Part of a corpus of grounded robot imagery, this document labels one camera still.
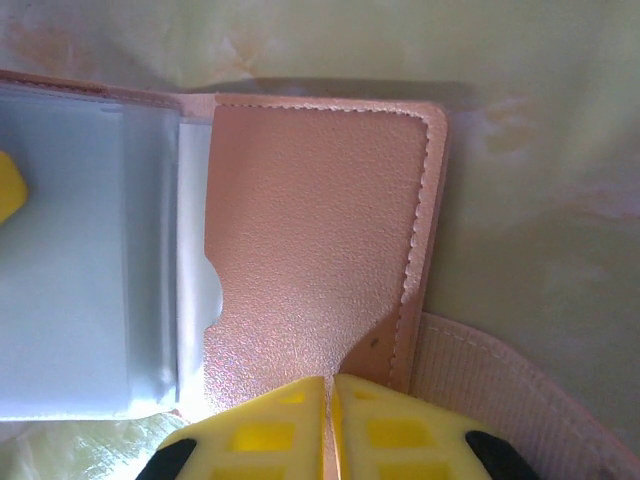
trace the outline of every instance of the wallet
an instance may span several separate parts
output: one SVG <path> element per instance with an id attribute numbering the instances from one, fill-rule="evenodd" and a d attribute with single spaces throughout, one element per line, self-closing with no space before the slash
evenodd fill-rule
<path id="1" fill-rule="evenodd" d="M 1 419 L 197 420 L 338 372 L 408 391 L 442 109 L 0 77 L 29 188 L 0 228 Z"/>

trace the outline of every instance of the yellow plastic object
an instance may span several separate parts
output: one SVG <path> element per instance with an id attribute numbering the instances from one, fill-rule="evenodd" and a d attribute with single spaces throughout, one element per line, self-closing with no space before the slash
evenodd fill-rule
<path id="1" fill-rule="evenodd" d="M 160 449 L 197 442 L 178 480 L 319 480 L 324 399 L 324 378 L 304 378 L 178 430 Z"/>
<path id="2" fill-rule="evenodd" d="M 0 152 L 0 223 L 27 201 L 27 184 L 11 157 Z"/>
<path id="3" fill-rule="evenodd" d="M 351 375 L 331 408 L 341 480 L 491 480 L 465 441 L 482 423 Z"/>

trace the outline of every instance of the textured faux leather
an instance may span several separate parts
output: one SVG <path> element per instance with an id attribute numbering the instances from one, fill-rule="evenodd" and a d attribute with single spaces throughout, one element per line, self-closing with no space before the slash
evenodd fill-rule
<path id="1" fill-rule="evenodd" d="M 212 410 L 338 371 L 407 391 L 445 115 L 427 104 L 216 101 L 205 248 L 225 304 L 205 337 Z"/>

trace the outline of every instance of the light blue plastic page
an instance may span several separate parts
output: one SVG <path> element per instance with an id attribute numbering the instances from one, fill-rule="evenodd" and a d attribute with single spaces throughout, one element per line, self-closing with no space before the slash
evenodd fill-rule
<path id="1" fill-rule="evenodd" d="M 0 419 L 176 400 L 179 112 L 0 88 L 26 205 L 0 225 Z"/>

